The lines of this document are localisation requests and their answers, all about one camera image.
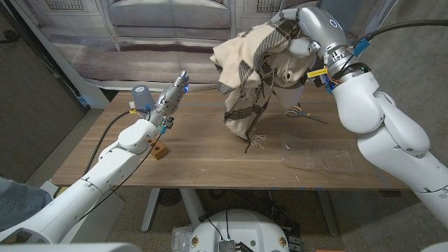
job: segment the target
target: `table leg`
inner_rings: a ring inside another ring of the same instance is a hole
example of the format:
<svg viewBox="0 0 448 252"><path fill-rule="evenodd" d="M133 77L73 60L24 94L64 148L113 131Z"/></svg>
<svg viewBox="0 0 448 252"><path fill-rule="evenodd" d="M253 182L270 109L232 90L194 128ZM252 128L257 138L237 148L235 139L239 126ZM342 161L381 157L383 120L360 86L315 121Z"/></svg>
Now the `table leg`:
<svg viewBox="0 0 448 252"><path fill-rule="evenodd" d="M141 231L149 231L151 226L151 220L153 219L157 201L159 200L160 188L151 188L149 193L148 204L146 205L145 216L143 217L143 223L141 224Z"/></svg>
<svg viewBox="0 0 448 252"><path fill-rule="evenodd" d="M190 217L191 225L196 228L201 222L200 217L205 214L201 201L196 194L195 189L180 189L183 203Z"/></svg>
<svg viewBox="0 0 448 252"><path fill-rule="evenodd" d="M323 212L323 217L325 218L325 222L327 224L328 233L336 237L339 235L339 231L337 230L335 213L333 213L333 208L331 206L330 197L328 196L328 191L326 190L318 190L316 191L317 197L319 198L319 202L321 203L321 208Z"/></svg>

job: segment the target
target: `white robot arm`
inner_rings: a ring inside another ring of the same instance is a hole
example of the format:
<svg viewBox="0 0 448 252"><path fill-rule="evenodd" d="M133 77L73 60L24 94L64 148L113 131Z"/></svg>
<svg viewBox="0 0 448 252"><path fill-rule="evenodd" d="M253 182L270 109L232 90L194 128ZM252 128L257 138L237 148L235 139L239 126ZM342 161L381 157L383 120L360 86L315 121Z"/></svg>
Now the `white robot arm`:
<svg viewBox="0 0 448 252"><path fill-rule="evenodd" d="M111 186L130 176L151 149L154 139L171 128L170 116L188 91L188 75L182 72L159 96L148 119L139 119L123 130L118 140L99 156L98 163L82 178L33 217L0 233L0 244L60 243Z"/></svg>
<svg viewBox="0 0 448 252"><path fill-rule="evenodd" d="M283 10L271 19L296 20L311 42L292 40L293 55L316 53L339 83L332 90L339 119L348 130L364 134L358 140L363 156L408 185L448 228L448 168L428 152L425 131L377 91L379 84L367 65L359 62L356 48L348 45L336 20L317 7Z"/></svg>

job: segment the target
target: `sticker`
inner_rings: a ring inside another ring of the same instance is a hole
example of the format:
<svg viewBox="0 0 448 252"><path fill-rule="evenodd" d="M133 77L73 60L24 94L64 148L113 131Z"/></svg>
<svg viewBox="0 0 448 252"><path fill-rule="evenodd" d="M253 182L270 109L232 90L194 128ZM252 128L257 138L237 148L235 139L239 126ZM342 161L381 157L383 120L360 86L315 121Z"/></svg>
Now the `sticker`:
<svg viewBox="0 0 448 252"><path fill-rule="evenodd" d="M319 70L315 70L315 71L307 73L308 78L312 78L312 77L315 77L315 76L320 76L322 74L328 74L328 69L324 68L324 69L319 69Z"/></svg>
<svg viewBox="0 0 448 252"><path fill-rule="evenodd" d="M334 27L337 27L337 23L336 23L336 21L334 21L334 20L330 20L330 25L332 25L332 26L334 26Z"/></svg>
<svg viewBox="0 0 448 252"><path fill-rule="evenodd" d="M135 89L135 92L141 92L141 91L143 91L143 90L145 90L144 87L138 87L138 88Z"/></svg>

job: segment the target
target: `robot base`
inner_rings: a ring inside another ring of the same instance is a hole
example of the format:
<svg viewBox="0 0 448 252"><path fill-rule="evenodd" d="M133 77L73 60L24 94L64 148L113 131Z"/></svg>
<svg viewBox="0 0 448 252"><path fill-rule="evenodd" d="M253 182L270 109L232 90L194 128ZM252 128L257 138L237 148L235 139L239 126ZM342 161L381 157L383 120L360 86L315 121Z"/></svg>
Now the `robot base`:
<svg viewBox="0 0 448 252"><path fill-rule="evenodd" d="M236 246L245 246L252 251L289 252L285 233L269 218L254 211L231 209L227 211L226 221L225 214L222 211L209 218L216 228L208 220L196 227L189 251L235 251L234 241ZM221 241L218 230L224 241Z"/></svg>

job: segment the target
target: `wooden table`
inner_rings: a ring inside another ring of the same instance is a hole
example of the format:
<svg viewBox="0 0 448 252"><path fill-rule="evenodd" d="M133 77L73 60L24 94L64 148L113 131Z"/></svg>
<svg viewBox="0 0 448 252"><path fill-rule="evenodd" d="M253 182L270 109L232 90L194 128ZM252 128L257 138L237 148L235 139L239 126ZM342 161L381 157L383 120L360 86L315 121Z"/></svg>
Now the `wooden table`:
<svg viewBox="0 0 448 252"><path fill-rule="evenodd" d="M355 153L363 168L353 174L334 174L323 169L303 170L289 167L282 160L283 134L312 141L352 141L355 134L341 125L333 96L313 85L305 90L302 108L329 123L308 118L289 118L277 98L271 98L258 121L257 134L267 135L260 142L265 148L250 147L224 125L226 97L217 90L185 94L174 126L160 140L170 154L157 161L152 156L124 183L124 186L153 188L243 188L294 190L402 190L408 187L374 168ZM102 132L117 115L129 109L130 92L120 92L90 128L52 178L58 186L69 186L83 175ZM118 134L133 124L137 115L126 115L109 130L100 151L112 144Z"/></svg>

